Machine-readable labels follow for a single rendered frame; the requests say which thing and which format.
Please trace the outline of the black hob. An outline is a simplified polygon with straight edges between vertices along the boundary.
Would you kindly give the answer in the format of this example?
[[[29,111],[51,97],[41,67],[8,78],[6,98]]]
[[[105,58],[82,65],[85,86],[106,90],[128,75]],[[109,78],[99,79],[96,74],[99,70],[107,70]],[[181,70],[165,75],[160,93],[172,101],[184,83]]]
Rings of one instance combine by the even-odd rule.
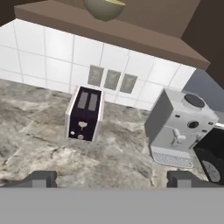
[[[224,186],[224,129],[213,128],[193,149],[208,181]]]

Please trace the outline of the grey coffee machine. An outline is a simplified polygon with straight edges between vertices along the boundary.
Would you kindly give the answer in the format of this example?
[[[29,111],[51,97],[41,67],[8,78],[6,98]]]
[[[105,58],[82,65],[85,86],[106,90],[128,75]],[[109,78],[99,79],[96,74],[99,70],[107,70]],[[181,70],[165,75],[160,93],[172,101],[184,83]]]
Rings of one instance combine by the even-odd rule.
[[[196,94],[164,88],[144,124],[150,155],[158,164],[192,169],[191,149],[218,121]]]

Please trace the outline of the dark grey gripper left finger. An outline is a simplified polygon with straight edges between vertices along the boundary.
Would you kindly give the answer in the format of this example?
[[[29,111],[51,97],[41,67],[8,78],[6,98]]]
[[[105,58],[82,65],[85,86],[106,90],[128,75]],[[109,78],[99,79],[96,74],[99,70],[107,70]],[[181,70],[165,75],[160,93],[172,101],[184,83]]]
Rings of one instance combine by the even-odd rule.
[[[56,179],[56,171],[33,171],[26,178],[12,183],[7,183],[4,187],[50,188],[57,186]]]

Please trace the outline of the black and white toaster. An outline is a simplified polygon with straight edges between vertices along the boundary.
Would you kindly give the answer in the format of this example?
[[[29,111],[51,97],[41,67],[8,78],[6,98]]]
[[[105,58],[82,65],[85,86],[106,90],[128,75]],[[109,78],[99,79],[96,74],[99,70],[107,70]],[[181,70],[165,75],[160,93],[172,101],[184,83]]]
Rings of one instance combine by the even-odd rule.
[[[103,103],[101,90],[76,86],[65,113],[66,137],[93,142],[102,122]]]

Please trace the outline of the brown wooden shelf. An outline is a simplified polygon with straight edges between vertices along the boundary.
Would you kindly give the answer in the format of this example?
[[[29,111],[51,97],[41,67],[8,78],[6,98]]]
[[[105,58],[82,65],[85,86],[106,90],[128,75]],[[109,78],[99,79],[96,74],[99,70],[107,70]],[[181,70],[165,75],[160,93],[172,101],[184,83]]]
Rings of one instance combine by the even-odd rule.
[[[120,46],[139,53],[207,69],[209,61],[179,38],[148,30],[117,19],[102,22],[86,10],[54,0],[14,7],[16,18],[63,32]]]

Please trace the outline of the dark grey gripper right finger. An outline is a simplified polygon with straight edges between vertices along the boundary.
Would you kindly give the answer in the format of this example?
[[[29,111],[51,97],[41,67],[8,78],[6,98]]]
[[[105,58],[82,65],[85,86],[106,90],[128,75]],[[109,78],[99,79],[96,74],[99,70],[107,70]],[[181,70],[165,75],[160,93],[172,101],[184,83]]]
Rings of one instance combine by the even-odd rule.
[[[197,178],[189,171],[168,171],[166,177],[168,179],[166,186],[171,188],[219,187],[219,185]]]

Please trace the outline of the olive green bowl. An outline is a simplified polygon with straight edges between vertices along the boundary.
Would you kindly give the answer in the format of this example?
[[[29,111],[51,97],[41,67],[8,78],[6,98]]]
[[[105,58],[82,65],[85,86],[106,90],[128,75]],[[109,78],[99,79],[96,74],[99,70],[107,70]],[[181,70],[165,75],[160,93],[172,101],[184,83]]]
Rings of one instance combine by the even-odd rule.
[[[126,4],[119,0],[83,0],[87,11],[96,19],[110,21],[120,16]]]

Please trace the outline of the grey wall socket plate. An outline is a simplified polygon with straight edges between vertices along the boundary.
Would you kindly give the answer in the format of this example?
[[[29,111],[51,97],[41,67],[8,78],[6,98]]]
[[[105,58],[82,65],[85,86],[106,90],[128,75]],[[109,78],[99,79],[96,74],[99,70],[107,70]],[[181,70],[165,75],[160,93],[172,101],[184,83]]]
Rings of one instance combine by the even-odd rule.
[[[120,72],[109,69],[107,72],[104,87],[107,89],[116,90],[120,76],[121,76]]]
[[[103,75],[102,67],[91,65],[89,69],[89,76],[87,83],[89,85],[99,87],[101,85],[102,75]]]
[[[130,94],[135,86],[137,81],[137,77],[131,74],[125,74],[122,80],[122,85],[120,87],[120,91],[126,94]]]

